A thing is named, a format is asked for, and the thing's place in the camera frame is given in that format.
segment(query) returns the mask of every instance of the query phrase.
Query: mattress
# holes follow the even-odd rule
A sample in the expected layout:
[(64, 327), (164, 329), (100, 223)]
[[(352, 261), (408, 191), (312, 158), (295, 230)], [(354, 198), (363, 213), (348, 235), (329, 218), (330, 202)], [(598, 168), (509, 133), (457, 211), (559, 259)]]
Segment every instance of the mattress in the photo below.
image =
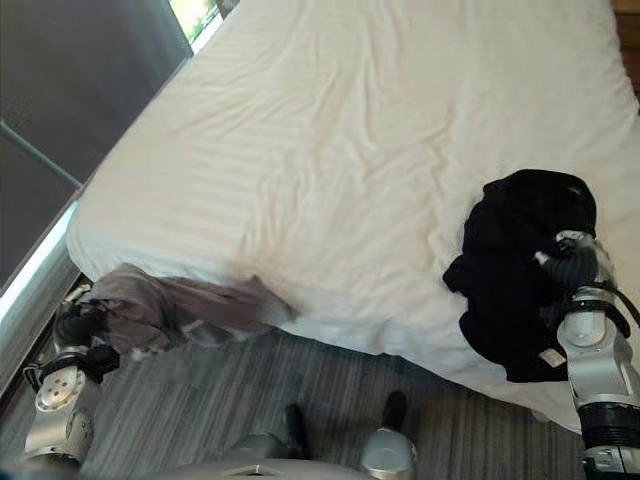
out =
[(566, 383), (511, 384), (468, 345), (441, 280), (482, 186), (544, 168), (587, 182), (640, 292), (640, 124), (613, 15), (538, 3), (242, 0), (96, 172), (72, 259), (93, 279), (122, 262), (258, 275), (300, 313), (291, 333), (577, 429)]

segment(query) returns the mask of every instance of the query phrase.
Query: gray garment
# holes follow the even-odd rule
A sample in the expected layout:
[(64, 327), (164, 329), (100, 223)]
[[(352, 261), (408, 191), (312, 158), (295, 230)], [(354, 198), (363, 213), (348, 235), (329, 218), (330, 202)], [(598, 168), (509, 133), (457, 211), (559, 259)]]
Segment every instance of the gray garment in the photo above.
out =
[(153, 277), (131, 264), (99, 279), (78, 303), (106, 311), (106, 333), (99, 339), (120, 354), (173, 350), (188, 341), (217, 346), (266, 333), (293, 314), (257, 277), (222, 287)]

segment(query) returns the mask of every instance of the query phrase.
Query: white bedding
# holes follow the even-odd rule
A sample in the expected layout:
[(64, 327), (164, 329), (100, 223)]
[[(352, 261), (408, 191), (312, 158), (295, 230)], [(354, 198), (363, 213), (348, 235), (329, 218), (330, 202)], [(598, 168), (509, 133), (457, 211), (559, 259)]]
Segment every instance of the white bedding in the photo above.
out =
[(301, 312), (292, 333), (575, 429), (566, 384), (507, 383), (469, 347), (441, 275), (482, 186), (546, 168), (591, 187), (640, 299), (639, 160), (607, 0), (242, 0), (101, 165), (67, 242), (91, 278), (257, 274)]

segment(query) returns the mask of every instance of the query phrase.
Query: window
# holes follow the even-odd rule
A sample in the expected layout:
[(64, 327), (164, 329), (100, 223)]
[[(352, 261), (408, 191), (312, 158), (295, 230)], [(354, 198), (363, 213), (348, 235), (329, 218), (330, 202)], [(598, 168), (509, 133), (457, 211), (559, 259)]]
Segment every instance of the window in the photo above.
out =
[(170, 0), (194, 53), (209, 40), (222, 23), (216, 0)]

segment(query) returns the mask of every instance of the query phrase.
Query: wooden headboard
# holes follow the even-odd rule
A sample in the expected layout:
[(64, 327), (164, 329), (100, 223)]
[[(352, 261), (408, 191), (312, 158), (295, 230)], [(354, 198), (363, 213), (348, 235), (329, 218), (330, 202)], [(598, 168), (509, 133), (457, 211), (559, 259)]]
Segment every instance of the wooden headboard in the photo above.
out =
[(640, 96), (640, 0), (613, 0), (622, 58)]

